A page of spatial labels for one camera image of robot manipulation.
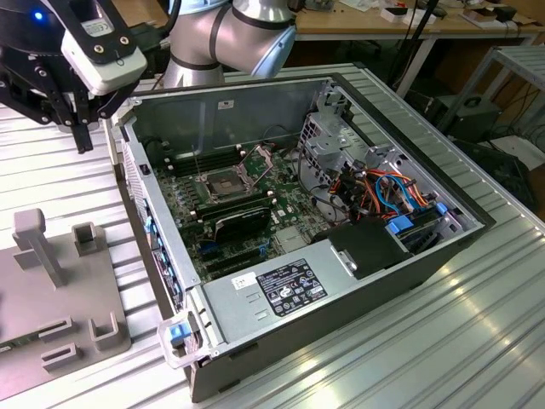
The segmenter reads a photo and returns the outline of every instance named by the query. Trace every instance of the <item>blue cable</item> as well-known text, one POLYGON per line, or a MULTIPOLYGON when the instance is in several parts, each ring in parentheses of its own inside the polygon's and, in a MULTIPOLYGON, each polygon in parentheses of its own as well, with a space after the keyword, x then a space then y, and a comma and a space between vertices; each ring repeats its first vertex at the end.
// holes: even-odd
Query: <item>blue cable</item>
POLYGON ((395 180, 396 183, 401 186, 401 191, 403 192, 403 195, 409 201, 412 207, 414 207, 415 209, 421 209, 421 206, 413 199, 413 197, 409 194, 409 192, 407 192, 407 189, 405 188, 405 184, 401 179, 399 179, 397 176, 392 176, 392 175, 387 175, 387 177, 395 180))
POLYGON ((378 197, 378 199, 382 202, 383 205, 389 207, 390 209, 393 209, 395 210, 395 212, 399 215, 400 212, 399 212, 399 209, 394 206, 393 204, 389 204, 383 197, 382 197, 382 192, 381 192, 381 186, 380 186, 380 183, 381 183, 381 179, 383 177, 386 177, 387 179, 392 179, 393 181, 395 181, 399 187, 401 187, 401 192, 403 192, 403 195, 405 196, 405 198, 409 201, 409 203, 415 208, 415 209, 421 209, 422 207, 409 195, 409 193, 407 192, 407 189, 405 189, 405 185, 403 183, 403 181, 401 181, 398 177, 396 176, 393 176, 393 175, 384 175, 384 176, 381 176, 379 177, 377 180, 376 180, 376 184, 375 184, 375 191, 376 191, 376 196, 378 197))
POLYGON ((375 192, 376 192, 376 197, 381 201, 381 203, 383 205, 385 205, 386 207, 389 207, 390 209, 393 209, 397 214, 399 214, 399 209, 394 206, 393 204, 389 204, 386 200, 384 200, 384 198, 382 197, 382 193, 381 193, 381 187, 380 187, 380 183, 381 183, 381 178, 384 177, 384 176, 381 176, 379 177, 377 180, 376 180, 376 183, 375 183, 375 192))

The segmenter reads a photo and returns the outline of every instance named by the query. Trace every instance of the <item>chip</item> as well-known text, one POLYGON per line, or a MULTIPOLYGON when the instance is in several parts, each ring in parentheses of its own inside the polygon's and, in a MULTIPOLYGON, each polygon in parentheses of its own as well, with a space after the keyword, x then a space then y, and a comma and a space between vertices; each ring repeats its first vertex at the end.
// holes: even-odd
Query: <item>chip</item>
POLYGON ((206 186, 210 194, 216 196, 228 196, 246 191, 246 186, 235 169, 208 174, 206 176, 206 186))

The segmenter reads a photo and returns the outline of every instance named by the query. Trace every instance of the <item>workbench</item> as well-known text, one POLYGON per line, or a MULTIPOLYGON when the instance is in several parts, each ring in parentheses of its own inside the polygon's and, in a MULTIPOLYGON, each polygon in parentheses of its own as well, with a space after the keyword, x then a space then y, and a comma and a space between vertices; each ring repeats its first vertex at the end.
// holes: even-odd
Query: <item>workbench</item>
MULTIPOLYGON (((545 225, 369 71, 345 64, 279 75, 328 72, 339 72, 376 104, 496 225, 415 290, 193 406, 184 372, 169 368, 155 336, 161 317, 105 133, 93 132, 95 150, 78 155, 71 135, 2 108, 0 245, 12 245, 12 213, 23 208, 43 209, 46 235, 78 222, 104 227, 133 341, 127 352, 2 408, 545 406, 545 225)), ((227 81, 247 78, 233 74, 227 81)), ((381 142, 366 119, 353 120, 381 142)))
MULTIPOLYGON (((448 13, 444 19, 437 19, 424 28, 422 44, 399 84, 398 95, 404 97, 407 94, 437 40, 520 37, 523 45, 530 45, 545 32, 545 27, 527 25, 517 28, 514 23, 511 26, 479 28, 461 16, 463 9, 444 9, 448 13)), ((298 41, 402 40, 408 28, 405 23, 383 19, 379 9, 361 12, 340 2, 336 2, 329 13, 303 9, 297 15, 296 26, 298 41)), ((410 29, 409 38, 415 29, 416 26, 410 29)))

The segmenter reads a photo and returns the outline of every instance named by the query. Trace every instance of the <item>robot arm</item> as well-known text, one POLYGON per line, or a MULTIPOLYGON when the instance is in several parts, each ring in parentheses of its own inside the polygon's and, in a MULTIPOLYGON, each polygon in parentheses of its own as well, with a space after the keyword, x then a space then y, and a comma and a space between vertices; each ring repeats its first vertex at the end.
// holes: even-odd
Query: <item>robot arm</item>
POLYGON ((89 127, 116 112, 146 69, 137 39, 111 0, 0 0, 0 102, 90 151, 89 127))
POLYGON ((142 51, 171 30, 165 88, 221 83, 221 63, 273 77, 295 41, 287 0, 171 0, 161 29, 128 28, 112 0, 0 0, 0 103, 90 151, 89 129, 133 92, 142 51))
POLYGON ((184 2, 170 34, 164 87, 222 83, 221 64, 257 77, 274 77, 294 41, 287 0, 184 2))

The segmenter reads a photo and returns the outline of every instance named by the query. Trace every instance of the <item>motherboard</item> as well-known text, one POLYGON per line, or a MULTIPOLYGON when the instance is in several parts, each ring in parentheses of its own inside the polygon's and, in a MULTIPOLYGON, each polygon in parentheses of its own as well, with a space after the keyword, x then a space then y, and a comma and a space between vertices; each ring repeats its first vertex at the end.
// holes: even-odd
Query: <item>motherboard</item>
POLYGON ((289 148, 237 146, 155 170, 203 282, 309 245, 331 225, 301 189, 289 148))

